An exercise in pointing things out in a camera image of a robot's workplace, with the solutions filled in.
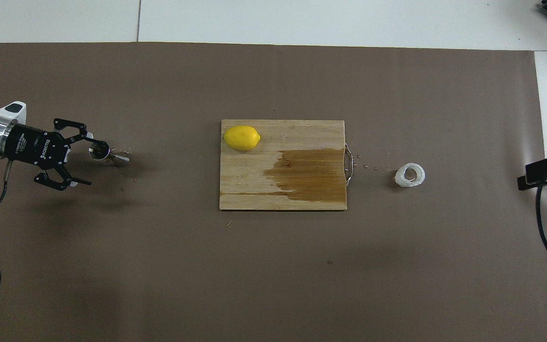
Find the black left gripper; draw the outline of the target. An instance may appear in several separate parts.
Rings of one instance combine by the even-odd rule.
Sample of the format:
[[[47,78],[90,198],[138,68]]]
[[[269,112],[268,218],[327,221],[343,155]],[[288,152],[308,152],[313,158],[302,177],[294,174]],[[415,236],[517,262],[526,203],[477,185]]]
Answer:
[[[60,132],[72,127],[78,134],[65,138]],[[40,168],[34,182],[57,191],[73,188],[78,184],[91,186],[93,182],[73,177],[66,168],[70,145],[79,141],[108,145],[94,139],[87,125],[61,118],[54,119],[55,131],[48,132],[21,123],[9,124],[0,142],[0,159],[24,162]],[[51,178],[48,171],[54,170],[59,179]]]

